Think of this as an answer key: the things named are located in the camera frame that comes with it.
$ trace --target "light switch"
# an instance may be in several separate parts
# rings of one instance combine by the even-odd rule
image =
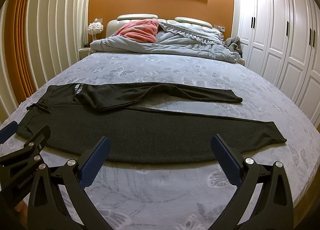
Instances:
[[[226,28],[222,27],[222,26],[218,26],[218,25],[213,25],[214,28],[216,28],[217,30],[221,31],[221,32],[225,32]]]

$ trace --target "white curtain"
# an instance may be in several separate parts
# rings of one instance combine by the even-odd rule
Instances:
[[[87,20],[88,0],[28,0],[26,48],[37,89],[79,60]]]
[[[10,83],[4,52],[4,20],[7,4],[8,0],[0,9],[0,125],[18,107],[18,103]]]

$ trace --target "sweatpants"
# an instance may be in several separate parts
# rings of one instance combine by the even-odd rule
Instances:
[[[140,164],[214,160],[210,141],[217,133],[241,153],[286,142],[274,122],[134,105],[154,93],[203,102],[242,102],[232,90],[181,84],[54,85],[27,108],[17,133],[30,138],[47,124],[51,129],[47,146],[74,154],[82,154],[106,136],[111,140],[108,161]]]

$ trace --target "bedside table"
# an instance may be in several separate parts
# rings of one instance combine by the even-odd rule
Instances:
[[[82,60],[83,58],[85,58],[88,55],[89,50],[90,50],[90,47],[79,49],[79,58],[80,58],[80,60]]]

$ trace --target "white lamp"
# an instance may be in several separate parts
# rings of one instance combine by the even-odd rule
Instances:
[[[96,34],[102,33],[103,31],[103,25],[102,23],[98,22],[98,19],[96,18],[93,23],[90,23],[88,26],[88,34],[92,35],[93,40],[95,41]]]

